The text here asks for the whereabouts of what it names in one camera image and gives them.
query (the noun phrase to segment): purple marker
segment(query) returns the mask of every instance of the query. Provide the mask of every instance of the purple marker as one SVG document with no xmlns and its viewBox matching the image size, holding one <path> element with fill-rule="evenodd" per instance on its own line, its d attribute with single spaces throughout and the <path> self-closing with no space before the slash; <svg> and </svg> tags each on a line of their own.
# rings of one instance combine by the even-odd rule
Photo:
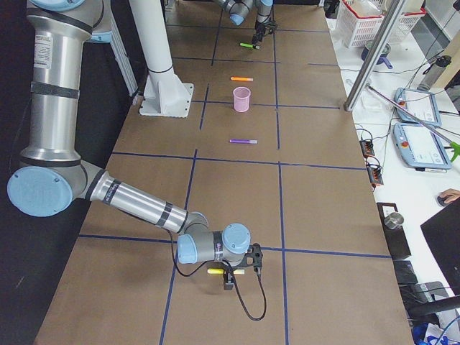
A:
<svg viewBox="0 0 460 345">
<path fill-rule="evenodd" d="M 257 140 L 254 139 L 230 139 L 232 144 L 256 144 Z"/>
</svg>

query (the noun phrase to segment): silver robot arm segment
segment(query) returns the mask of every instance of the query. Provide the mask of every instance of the silver robot arm segment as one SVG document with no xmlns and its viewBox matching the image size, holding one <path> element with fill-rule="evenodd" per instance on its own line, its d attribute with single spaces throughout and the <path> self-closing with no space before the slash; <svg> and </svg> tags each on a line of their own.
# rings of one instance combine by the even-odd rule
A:
<svg viewBox="0 0 460 345">
<path fill-rule="evenodd" d="M 75 151 L 83 43 L 95 40 L 98 25 L 103 29 L 97 37 L 106 37 L 104 16 L 111 12 L 104 1 L 27 3 L 27 18 L 36 30 L 31 132 L 29 146 L 21 152 L 22 167 L 8 182 L 10 201 L 31 216 L 52 216 L 76 198 L 102 201 L 179 234 L 181 263 L 226 260 L 237 266 L 250 248 L 245 226 L 231 224 L 223 231 L 209 231 L 202 214 L 189 213 L 127 185 Z"/>
</svg>

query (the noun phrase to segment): orange marker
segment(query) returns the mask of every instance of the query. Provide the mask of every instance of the orange marker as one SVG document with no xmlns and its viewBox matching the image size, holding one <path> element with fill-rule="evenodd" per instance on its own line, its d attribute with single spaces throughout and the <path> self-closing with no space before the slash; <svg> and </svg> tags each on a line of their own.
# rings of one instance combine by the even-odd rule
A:
<svg viewBox="0 0 460 345">
<path fill-rule="evenodd" d="M 230 77 L 231 81 L 254 81 L 253 78 L 245 78 L 245 77 Z"/>
</svg>

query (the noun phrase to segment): metal pole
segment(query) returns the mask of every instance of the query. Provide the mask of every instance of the metal pole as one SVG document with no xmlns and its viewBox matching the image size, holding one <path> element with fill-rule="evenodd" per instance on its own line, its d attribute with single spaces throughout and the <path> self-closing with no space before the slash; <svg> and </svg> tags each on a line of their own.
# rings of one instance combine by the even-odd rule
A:
<svg viewBox="0 0 460 345">
<path fill-rule="evenodd" d="M 439 133 L 438 131 L 436 131 L 432 126 L 430 126 L 429 124 L 426 124 L 424 121 L 420 120 L 418 117 L 415 117 L 413 116 L 406 108 L 404 108 L 403 106 L 400 106 L 398 103 L 396 103 L 395 101 L 393 101 L 392 99 L 386 97 L 384 94 L 380 93 L 379 91 L 377 91 L 376 89 L 374 89 L 373 87 L 371 87 L 370 85 L 367 85 L 367 87 L 369 88 L 369 90 L 371 91 L 374 91 L 377 95 L 379 95 L 380 97 L 382 97 L 383 99 L 385 99 L 386 101 L 390 102 L 393 106 L 395 106 L 396 108 L 398 108 L 399 110 L 401 110 L 404 114 L 406 114 L 407 116 L 409 116 L 413 121 L 417 122 L 418 124 L 421 124 L 422 126 L 424 126 L 428 131 L 430 131 L 431 133 L 433 134 L 436 134 L 438 137 L 440 137 L 441 139 L 444 139 L 446 140 L 449 144 L 452 142 L 452 140 L 450 140 L 448 137 L 446 137 L 445 135 L 442 135 L 441 133 Z"/>
<path fill-rule="evenodd" d="M 345 110 L 352 111 L 356 105 L 361 92 L 366 86 L 372 69 L 377 64 L 377 61 L 382 54 L 383 48 L 387 44 L 392 28 L 399 22 L 399 18 L 403 12 L 405 2 L 406 0 L 394 0 L 391 2 L 388 13 L 386 13 L 385 18 L 383 19 L 383 23 L 380 25 L 379 31 L 375 36 L 374 44 L 372 45 L 369 54 L 367 54 L 366 60 L 362 64 L 361 70 L 356 77 L 356 81 L 354 82 L 350 94 L 345 101 Z"/>
</svg>

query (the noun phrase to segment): white mounting base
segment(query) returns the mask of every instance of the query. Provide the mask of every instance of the white mounting base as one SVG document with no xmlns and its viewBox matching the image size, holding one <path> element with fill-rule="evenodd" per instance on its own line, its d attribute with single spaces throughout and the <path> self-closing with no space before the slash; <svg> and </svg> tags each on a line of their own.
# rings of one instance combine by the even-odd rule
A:
<svg viewBox="0 0 460 345">
<path fill-rule="evenodd" d="M 154 92 L 150 75 L 144 91 L 144 100 L 139 113 L 145 116 L 166 116 L 166 117 L 187 117 L 193 95 L 193 84 L 182 83 L 176 75 L 175 87 L 179 94 L 176 99 L 170 100 L 170 93 L 162 92 L 162 84 L 158 83 L 157 90 Z"/>
</svg>

